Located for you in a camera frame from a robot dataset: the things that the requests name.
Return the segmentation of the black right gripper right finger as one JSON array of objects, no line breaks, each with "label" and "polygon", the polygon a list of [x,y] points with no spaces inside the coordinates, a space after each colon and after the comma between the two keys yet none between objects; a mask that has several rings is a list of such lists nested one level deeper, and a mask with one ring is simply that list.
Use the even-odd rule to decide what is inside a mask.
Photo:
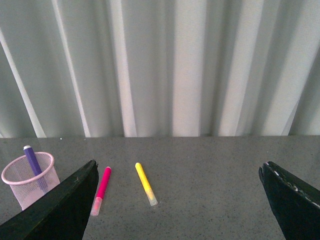
[{"label": "black right gripper right finger", "polygon": [[258,174],[285,239],[318,240],[320,191],[272,161]]}]

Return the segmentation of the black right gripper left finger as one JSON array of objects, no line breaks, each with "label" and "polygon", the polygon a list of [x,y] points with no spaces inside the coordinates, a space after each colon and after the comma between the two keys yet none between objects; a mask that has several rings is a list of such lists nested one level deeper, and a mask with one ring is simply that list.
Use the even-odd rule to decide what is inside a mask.
[{"label": "black right gripper left finger", "polygon": [[98,186],[90,160],[35,203],[0,226],[2,240],[81,240]]}]

